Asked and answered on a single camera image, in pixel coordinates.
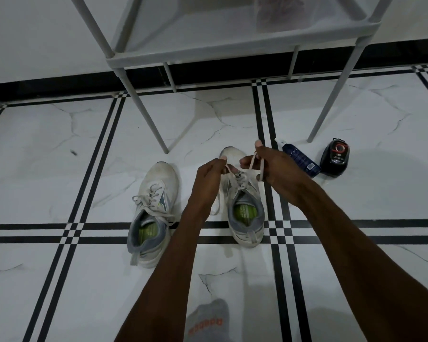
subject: hand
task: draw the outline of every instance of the hand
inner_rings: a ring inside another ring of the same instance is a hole
[[[192,214],[204,218],[204,221],[208,218],[211,206],[219,191],[220,175],[227,171],[226,164],[227,158],[222,156],[198,168],[192,194],[184,210],[188,210]],[[232,172],[238,172],[235,167],[230,166],[230,169]]]
[[[301,196],[307,187],[316,185],[311,178],[297,166],[286,153],[263,146],[260,140],[255,142],[257,159],[265,160],[263,180],[269,183],[277,193],[289,203],[299,206]],[[252,156],[240,160],[241,168],[248,169]],[[260,169],[260,161],[256,160],[253,169]]]

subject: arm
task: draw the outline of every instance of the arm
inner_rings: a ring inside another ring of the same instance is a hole
[[[428,290],[357,228],[289,156],[258,142],[265,180],[308,218],[366,339],[428,341]],[[250,161],[242,159],[241,167]]]
[[[225,159],[201,166],[181,222],[120,328],[115,342],[182,341],[200,229],[209,216]]]

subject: person's right hand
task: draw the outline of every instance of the person's right hand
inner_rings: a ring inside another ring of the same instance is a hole
[[[286,153],[263,146],[260,140],[255,142],[257,158],[265,160],[263,180],[269,183],[277,193],[282,195],[290,204],[299,206],[304,191],[315,183],[295,161]],[[253,156],[240,160],[241,168],[249,169]],[[253,169],[260,169],[260,161],[255,161]]]

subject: forearm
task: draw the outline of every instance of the forearm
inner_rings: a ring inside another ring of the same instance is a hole
[[[319,237],[366,338],[428,339],[428,290],[358,229],[317,184],[306,185],[299,207]]]
[[[197,239],[204,218],[187,208],[116,342],[182,341]]]

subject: black baseboard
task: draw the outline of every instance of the black baseboard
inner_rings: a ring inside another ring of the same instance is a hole
[[[353,47],[302,50],[295,74],[341,71]],[[284,76],[288,73],[292,52],[239,57],[234,59],[171,65],[176,85],[213,81]],[[366,47],[356,69],[404,66],[428,63],[428,39],[373,44]],[[163,66],[127,70],[135,88],[169,86]],[[39,97],[120,91],[124,87],[113,72],[14,81],[0,84],[0,102]]]

